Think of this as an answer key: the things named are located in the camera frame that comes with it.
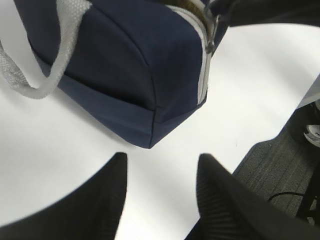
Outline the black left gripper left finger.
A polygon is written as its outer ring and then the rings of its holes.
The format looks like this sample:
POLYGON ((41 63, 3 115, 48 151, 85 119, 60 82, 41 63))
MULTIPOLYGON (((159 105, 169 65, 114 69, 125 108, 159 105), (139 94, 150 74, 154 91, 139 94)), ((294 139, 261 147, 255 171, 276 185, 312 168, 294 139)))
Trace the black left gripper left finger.
POLYGON ((128 157, 117 152, 53 205, 0 228, 2 240, 113 240, 127 194, 128 157))

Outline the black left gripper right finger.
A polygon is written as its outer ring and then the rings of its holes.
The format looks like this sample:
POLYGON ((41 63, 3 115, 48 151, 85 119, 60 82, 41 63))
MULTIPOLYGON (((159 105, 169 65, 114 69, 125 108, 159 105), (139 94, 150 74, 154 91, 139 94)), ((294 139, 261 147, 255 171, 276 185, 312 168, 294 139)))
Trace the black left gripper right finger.
POLYGON ((199 220, 188 240, 318 240, 320 229, 290 217, 231 175, 212 155, 199 156, 199 220))

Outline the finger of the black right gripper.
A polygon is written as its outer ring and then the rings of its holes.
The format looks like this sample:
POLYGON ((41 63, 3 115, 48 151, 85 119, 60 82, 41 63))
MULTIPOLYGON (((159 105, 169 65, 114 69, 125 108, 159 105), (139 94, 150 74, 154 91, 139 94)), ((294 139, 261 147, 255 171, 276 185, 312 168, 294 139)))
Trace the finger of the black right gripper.
POLYGON ((230 27, 258 24, 320 26, 319 0, 211 0, 213 16, 230 27))

